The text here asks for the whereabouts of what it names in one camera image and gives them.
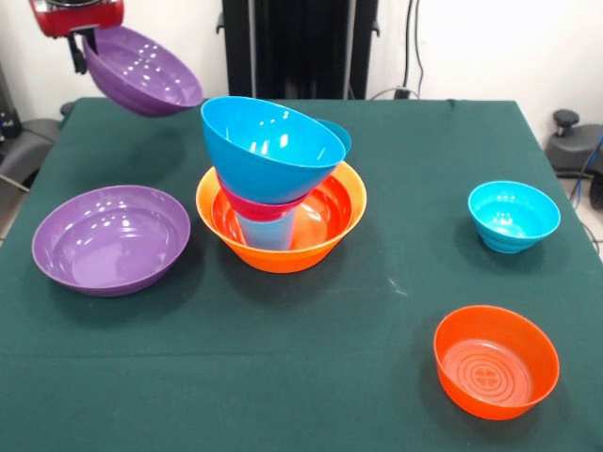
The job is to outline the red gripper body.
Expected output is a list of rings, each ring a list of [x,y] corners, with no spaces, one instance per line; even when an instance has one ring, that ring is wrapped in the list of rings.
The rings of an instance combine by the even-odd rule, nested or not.
[[[49,38],[67,37],[87,28],[110,28],[122,24],[123,1],[28,2],[41,32]]]

